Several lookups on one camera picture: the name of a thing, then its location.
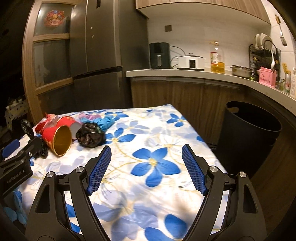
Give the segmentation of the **red clear snack wrapper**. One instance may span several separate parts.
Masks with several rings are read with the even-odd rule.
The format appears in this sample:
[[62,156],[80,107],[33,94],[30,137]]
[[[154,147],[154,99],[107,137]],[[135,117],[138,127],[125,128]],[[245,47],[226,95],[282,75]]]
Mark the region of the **red clear snack wrapper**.
[[59,116],[55,114],[46,114],[46,116],[39,121],[36,125],[35,132],[36,134],[42,134],[46,128],[51,128],[56,126]]

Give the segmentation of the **red paper cup gold interior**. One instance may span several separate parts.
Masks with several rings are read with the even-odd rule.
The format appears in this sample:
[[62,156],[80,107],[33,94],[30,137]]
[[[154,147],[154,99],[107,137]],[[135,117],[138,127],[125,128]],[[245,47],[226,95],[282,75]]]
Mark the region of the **red paper cup gold interior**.
[[42,139],[56,156],[64,156],[72,144],[72,134],[68,126],[53,126],[44,129]]

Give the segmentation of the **red paper cup white interior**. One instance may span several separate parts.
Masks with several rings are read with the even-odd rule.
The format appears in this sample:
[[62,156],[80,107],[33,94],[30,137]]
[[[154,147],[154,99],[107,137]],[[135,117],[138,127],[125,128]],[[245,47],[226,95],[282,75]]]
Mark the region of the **red paper cup white interior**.
[[76,133],[78,132],[79,129],[82,128],[81,123],[77,122],[73,117],[71,116],[64,116],[58,119],[57,123],[56,123],[57,127],[60,126],[67,126],[69,127],[69,130],[71,132],[72,135],[72,139],[76,140]]

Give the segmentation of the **black plastic bag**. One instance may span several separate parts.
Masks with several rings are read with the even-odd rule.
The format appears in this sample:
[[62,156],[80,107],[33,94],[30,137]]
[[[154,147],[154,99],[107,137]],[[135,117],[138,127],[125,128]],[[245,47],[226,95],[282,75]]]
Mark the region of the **black plastic bag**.
[[106,141],[105,132],[96,123],[84,123],[76,133],[79,144],[87,148],[98,147]]

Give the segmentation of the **blue rubber glove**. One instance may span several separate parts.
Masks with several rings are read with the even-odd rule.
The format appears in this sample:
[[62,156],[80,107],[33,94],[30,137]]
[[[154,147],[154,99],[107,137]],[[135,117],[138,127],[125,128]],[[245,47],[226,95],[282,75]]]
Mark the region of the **blue rubber glove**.
[[106,132],[115,123],[115,120],[110,116],[105,116],[104,118],[93,118],[93,119],[83,116],[83,117],[79,117],[79,120],[82,123],[95,123],[103,132]]

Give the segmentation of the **wooden lower kitchen cabinets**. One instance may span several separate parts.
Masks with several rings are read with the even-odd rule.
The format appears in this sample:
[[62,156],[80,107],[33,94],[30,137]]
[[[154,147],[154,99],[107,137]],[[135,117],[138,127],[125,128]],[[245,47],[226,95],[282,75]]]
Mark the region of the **wooden lower kitchen cabinets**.
[[243,84],[171,77],[132,77],[130,81],[134,107],[172,104],[201,135],[212,128],[220,131],[224,106],[232,100],[260,106],[274,114],[284,126],[295,127],[295,114],[283,104]]

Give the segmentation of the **dark steel refrigerator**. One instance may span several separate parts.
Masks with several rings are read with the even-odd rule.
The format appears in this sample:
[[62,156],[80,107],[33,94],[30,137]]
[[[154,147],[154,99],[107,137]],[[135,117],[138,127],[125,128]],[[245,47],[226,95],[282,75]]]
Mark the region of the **dark steel refrigerator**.
[[149,68],[147,19],[135,1],[80,1],[74,6],[70,68],[79,110],[132,107],[126,73]]

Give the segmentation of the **pink utensil holder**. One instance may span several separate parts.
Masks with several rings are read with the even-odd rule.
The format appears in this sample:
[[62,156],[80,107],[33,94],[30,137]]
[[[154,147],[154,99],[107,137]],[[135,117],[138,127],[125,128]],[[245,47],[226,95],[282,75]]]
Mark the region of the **pink utensil holder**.
[[260,67],[259,70],[259,83],[271,88],[275,88],[277,71],[272,69]]

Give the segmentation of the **steel pot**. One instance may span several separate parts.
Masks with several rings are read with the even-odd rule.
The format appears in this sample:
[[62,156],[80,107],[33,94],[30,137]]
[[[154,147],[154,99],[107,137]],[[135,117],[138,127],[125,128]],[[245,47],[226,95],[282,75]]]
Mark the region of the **steel pot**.
[[252,69],[239,66],[239,65],[232,65],[232,75],[242,78],[249,79],[252,76]]

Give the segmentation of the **cooking oil bottle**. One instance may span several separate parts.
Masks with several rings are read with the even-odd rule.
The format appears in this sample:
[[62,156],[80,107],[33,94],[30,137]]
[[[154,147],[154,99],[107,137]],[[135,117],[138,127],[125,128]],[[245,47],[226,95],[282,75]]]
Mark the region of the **cooking oil bottle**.
[[211,72],[213,73],[225,73],[225,61],[224,61],[224,52],[221,48],[219,42],[211,41],[211,51],[210,51],[210,65]]

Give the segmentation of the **white ladle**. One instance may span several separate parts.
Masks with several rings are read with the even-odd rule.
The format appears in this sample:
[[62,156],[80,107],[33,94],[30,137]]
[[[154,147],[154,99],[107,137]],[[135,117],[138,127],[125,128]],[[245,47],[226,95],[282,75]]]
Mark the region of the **white ladle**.
[[270,52],[271,52],[271,58],[272,58],[270,68],[273,71],[275,67],[275,59],[274,59],[273,50],[271,50]]

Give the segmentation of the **white rice cooker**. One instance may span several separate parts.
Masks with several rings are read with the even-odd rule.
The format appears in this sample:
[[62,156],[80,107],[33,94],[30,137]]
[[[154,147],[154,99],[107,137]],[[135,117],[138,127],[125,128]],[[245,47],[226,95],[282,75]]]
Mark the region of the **white rice cooker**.
[[205,60],[202,56],[189,53],[178,58],[178,69],[205,71]]

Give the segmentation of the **black air fryer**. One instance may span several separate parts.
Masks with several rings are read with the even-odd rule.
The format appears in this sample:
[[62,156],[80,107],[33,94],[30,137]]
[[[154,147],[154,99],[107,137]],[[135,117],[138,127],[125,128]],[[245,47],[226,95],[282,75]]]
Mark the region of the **black air fryer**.
[[152,69],[170,69],[170,44],[166,42],[150,43],[149,58]]

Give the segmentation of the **hanging metal spatula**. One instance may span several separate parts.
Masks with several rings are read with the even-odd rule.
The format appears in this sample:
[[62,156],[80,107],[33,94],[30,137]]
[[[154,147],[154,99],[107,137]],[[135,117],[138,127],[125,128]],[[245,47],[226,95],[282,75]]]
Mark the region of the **hanging metal spatula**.
[[277,24],[279,25],[279,28],[280,28],[280,40],[281,40],[281,43],[284,47],[287,46],[287,42],[285,40],[285,37],[283,35],[283,32],[282,32],[282,28],[281,28],[281,21],[280,21],[280,18],[278,15],[275,15],[275,19],[276,19],[276,22]]

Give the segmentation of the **upper wooden wall cabinet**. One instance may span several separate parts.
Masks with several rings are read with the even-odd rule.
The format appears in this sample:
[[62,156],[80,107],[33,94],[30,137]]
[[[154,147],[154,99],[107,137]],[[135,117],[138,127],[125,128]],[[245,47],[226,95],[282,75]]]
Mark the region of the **upper wooden wall cabinet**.
[[136,9],[148,18],[186,16],[232,20],[248,25],[270,24],[262,1],[136,1]]

